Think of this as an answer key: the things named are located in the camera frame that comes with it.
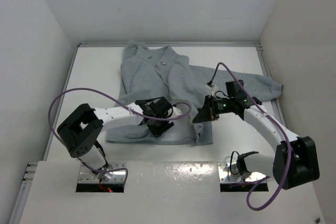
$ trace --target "metal mounting plate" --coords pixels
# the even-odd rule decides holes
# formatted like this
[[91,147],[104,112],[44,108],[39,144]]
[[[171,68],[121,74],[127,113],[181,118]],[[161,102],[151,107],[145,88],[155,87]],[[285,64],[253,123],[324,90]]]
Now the metal mounting plate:
[[[126,168],[126,162],[114,162],[109,164],[109,169],[117,169],[117,168]],[[123,184],[126,171],[120,170],[114,173],[109,173],[109,180],[103,180],[102,184]],[[92,174],[92,172],[87,169],[85,166],[81,165],[78,175],[78,184],[98,184],[99,179]]]
[[[238,172],[236,162],[232,162],[232,171],[234,173]],[[265,178],[266,175],[258,172],[253,172],[249,174],[237,174],[233,175],[230,172],[230,162],[228,163],[218,163],[218,174],[219,174],[219,182],[221,184],[236,184],[240,182],[255,182],[262,178]]]

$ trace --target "gray sweatshirt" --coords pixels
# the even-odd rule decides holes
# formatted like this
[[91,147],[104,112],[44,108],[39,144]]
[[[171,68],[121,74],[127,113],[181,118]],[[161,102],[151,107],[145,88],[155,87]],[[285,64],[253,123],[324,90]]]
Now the gray sweatshirt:
[[[189,65],[189,57],[177,54],[171,46],[149,50],[144,43],[130,40],[124,48],[121,64],[119,101],[130,104],[136,100],[165,97],[169,102],[189,101],[192,112],[185,119],[174,121],[174,126],[163,136],[155,138],[146,125],[129,125],[109,130],[106,141],[147,144],[212,144],[211,122],[191,124],[206,95],[205,84],[214,69]],[[260,101],[270,101],[281,95],[281,84],[270,77],[257,74],[234,73],[244,81],[244,87]],[[227,71],[219,70],[214,84],[226,93],[225,83],[232,81]],[[184,105],[179,107],[186,111]]]

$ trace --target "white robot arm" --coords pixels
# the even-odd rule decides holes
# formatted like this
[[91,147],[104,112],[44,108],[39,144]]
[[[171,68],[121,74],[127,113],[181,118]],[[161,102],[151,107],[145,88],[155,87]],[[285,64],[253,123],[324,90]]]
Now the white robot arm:
[[152,99],[131,103],[127,106],[129,110],[122,107],[93,109],[88,104],[82,104],[60,124],[57,132],[71,157],[99,170],[107,164],[105,154],[97,142],[101,132],[126,125],[146,124],[151,133],[159,137],[174,125],[169,120],[144,119],[132,112],[162,119],[176,118],[182,114],[179,108],[171,106],[164,97],[155,100],[149,104]]
[[300,137],[285,128],[270,116],[262,103],[253,98],[259,107],[243,92],[236,81],[227,82],[228,98],[217,98],[212,95],[205,97],[204,105],[194,118],[194,123],[216,121],[223,113],[235,113],[242,120],[254,127],[270,144],[275,156],[264,156],[257,151],[241,154],[237,159],[239,173],[260,172],[273,177],[280,183],[287,161],[287,145],[285,137],[269,117],[284,130],[291,146],[291,162],[283,189],[289,189],[316,180],[320,176],[316,147],[310,137]]

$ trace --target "white cable tie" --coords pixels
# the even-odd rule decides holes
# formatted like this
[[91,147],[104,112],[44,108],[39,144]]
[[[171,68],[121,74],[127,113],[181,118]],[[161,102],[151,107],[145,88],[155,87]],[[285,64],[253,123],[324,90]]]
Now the white cable tie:
[[130,115],[132,115],[133,114],[132,107],[131,106],[127,106],[127,108],[128,108],[128,112],[130,113]]

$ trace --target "white surface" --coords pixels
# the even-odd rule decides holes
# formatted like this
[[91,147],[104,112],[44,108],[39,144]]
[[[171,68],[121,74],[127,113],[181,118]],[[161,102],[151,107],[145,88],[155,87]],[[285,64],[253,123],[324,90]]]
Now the white surface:
[[[313,224],[321,215],[311,183],[251,211],[247,193],[221,193],[217,163],[127,162],[124,193],[75,193],[79,162],[39,162],[20,224]],[[268,183],[271,191],[276,183]],[[254,193],[260,206],[271,192]]]
[[[122,50],[116,47],[79,48],[67,89],[94,88],[117,98],[121,81],[119,69]],[[254,47],[175,47],[174,50],[178,54],[188,55],[191,65],[214,68],[219,61],[223,61],[233,71],[262,74]],[[114,105],[107,98],[92,92],[76,91],[67,94],[61,107],[58,125],[82,103],[89,103],[92,108],[110,108]],[[270,102],[264,105],[273,114]],[[100,134],[98,140],[109,161],[223,161],[233,150],[241,153],[256,150],[265,155],[274,155],[271,146],[263,137],[234,114],[221,115],[219,121],[212,126],[214,144],[207,146],[112,144],[105,143],[105,133]],[[66,148],[54,138],[47,160],[71,160],[71,157]]]
[[0,223],[7,223],[29,162],[43,157],[46,113],[73,48],[44,0],[0,0]]
[[72,42],[258,41],[277,0],[46,0]]
[[326,223],[336,223],[335,31],[335,0],[281,0],[261,37],[271,73],[284,84],[288,127],[316,142],[314,186]]
[[[267,113],[267,110],[263,105],[260,105],[260,107]],[[290,142],[298,139],[297,134],[288,130],[274,117],[273,119],[281,126]],[[268,119],[266,115],[264,115],[256,106],[251,106],[251,108],[244,111],[244,121],[247,122],[249,125],[253,126],[253,128],[255,128],[265,138],[269,145],[272,146],[274,152],[276,151],[277,146],[281,144],[282,141],[286,141],[281,130],[270,119]]]

